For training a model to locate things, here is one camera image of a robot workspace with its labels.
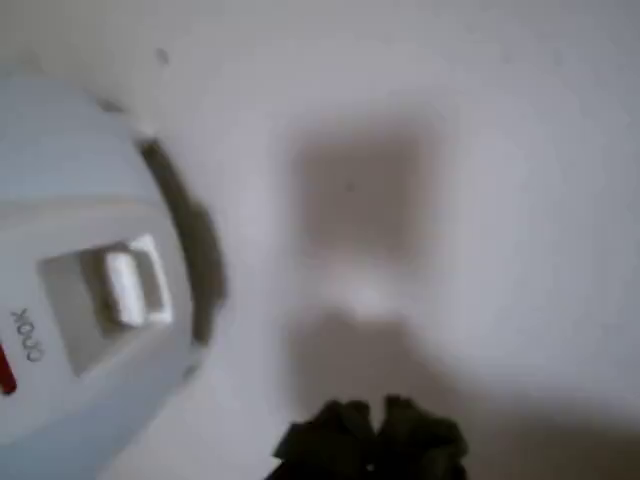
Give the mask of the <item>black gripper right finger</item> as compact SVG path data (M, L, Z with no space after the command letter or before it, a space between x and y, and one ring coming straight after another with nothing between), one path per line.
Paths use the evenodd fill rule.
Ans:
M400 395L385 398L374 450L376 479L466 479L467 441L458 424Z

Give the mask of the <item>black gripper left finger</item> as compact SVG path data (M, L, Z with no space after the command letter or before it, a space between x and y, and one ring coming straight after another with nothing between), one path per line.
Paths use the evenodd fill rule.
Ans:
M372 479L376 434L362 400L325 403L311 418L289 426L274 449L269 479Z

